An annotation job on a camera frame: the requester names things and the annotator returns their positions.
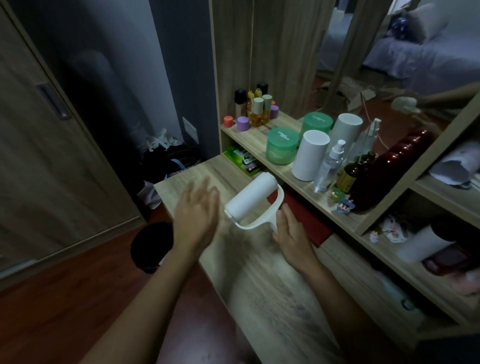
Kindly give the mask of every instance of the red cloth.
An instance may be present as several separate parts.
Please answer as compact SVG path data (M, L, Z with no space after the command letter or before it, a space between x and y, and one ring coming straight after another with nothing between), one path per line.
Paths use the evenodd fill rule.
M327 217L287 184L282 186L282 188L285 192L283 203L288 204L297 221L303 224L313 245L318 248L320 244L332 235L330 228L322 222L325 221ZM276 197L277 193L275 190L275 192L267 197L267 200L272 204L275 202Z

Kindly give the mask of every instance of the purple lid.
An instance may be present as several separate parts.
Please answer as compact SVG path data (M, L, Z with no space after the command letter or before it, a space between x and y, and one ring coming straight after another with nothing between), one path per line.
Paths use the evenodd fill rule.
M250 128L250 124L248 123L248 118L246 116L240 116L237 118L237 129L241 132L248 130Z
M272 105L270 108L270 118L271 119L276 119L278 118L278 106L277 105Z

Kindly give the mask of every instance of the black trash bin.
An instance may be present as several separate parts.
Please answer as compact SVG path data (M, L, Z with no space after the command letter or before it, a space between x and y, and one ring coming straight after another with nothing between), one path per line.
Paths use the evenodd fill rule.
M154 222L141 229L132 241L130 256L135 265L148 274L155 273L160 261L173 247L171 223Z

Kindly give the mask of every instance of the green container lid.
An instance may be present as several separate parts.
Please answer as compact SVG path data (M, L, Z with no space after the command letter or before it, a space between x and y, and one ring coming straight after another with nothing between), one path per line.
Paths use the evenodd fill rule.
M297 148L299 134L290 128L275 128L268 132L267 141L277 150Z
M307 130L320 130L328 134L332 128L333 119L322 112L309 112L303 118L303 123L306 126L306 128L302 127L302 129L305 129L304 132Z

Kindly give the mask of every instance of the black cap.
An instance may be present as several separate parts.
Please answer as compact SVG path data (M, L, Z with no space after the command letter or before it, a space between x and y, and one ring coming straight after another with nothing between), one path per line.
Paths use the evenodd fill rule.
M267 83L259 82L259 83L257 83L257 88L260 89L260 91L262 92L262 95L268 94L268 84Z
M241 105L245 102L247 102L247 91L245 91L243 88L239 88L237 91L235 91L235 103Z

